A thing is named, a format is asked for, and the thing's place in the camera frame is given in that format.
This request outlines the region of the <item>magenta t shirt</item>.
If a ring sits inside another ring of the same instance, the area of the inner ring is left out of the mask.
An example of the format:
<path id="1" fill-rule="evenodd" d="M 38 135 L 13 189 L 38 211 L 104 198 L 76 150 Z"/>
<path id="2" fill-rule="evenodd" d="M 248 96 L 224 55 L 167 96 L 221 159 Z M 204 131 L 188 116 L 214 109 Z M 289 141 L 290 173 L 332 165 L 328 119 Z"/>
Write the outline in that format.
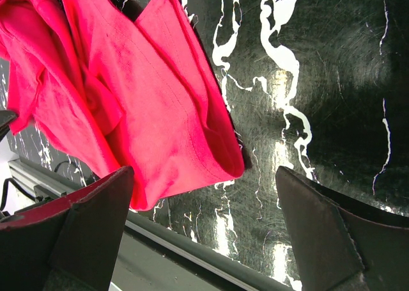
<path id="1" fill-rule="evenodd" d="M 130 19 L 111 0 L 1 0 L 11 131 L 36 125 L 99 177 L 134 169 L 130 206 L 243 175 L 219 86 L 179 0 Z"/>

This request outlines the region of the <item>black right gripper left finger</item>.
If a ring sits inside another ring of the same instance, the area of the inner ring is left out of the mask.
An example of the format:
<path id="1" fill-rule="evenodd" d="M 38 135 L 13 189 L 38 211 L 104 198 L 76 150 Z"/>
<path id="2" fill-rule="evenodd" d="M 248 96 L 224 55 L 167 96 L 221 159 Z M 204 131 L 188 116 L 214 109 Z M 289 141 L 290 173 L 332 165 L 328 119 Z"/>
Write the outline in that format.
<path id="1" fill-rule="evenodd" d="M 1 290 L 43 290 L 52 272 L 79 288 L 108 290 L 128 214 L 134 171 L 1 220 Z"/>

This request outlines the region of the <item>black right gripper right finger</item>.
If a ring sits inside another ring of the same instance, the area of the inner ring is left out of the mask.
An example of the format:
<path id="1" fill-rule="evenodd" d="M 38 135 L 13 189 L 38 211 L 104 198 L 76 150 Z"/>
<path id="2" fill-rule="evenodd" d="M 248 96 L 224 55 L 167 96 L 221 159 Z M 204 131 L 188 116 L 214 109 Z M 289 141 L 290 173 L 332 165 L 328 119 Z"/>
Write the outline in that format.
<path id="1" fill-rule="evenodd" d="M 303 290 L 408 290 L 408 218 L 281 166 L 275 183 Z"/>

